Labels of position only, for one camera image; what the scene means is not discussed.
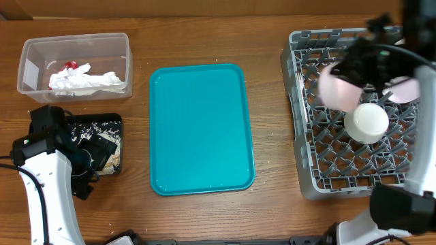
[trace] gray basket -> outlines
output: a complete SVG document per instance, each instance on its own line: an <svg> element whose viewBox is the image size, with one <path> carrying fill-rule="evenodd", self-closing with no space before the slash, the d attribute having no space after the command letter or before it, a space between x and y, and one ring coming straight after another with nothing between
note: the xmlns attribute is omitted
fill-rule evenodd
<svg viewBox="0 0 436 245"><path fill-rule="evenodd" d="M400 27L386 28L401 38ZM316 97L320 69L339 61L343 49L366 29L295 31L281 54L286 95L294 117L294 152L301 193L308 199L362 197L377 183L402 185L413 153L417 103L395 104L388 96L364 89L361 103L376 103L390 126L375 144L355 142L343 126L343 112L325 108ZM297 73L302 74L300 87Z"/></svg>

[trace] clear plastic bin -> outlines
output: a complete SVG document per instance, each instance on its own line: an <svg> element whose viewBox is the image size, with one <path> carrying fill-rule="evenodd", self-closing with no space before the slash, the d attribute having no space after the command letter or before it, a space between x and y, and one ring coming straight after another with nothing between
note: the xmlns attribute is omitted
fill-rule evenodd
<svg viewBox="0 0 436 245"><path fill-rule="evenodd" d="M124 81L121 85L92 88L50 90L50 76L59 72L66 62L89 63L89 75L114 71ZM133 92L133 59L129 38L125 33L102 33L28 39L22 49L18 68L18 92L40 103L117 99L131 97ZM117 88L122 93L104 91ZM90 95L75 95L84 91Z"/></svg>

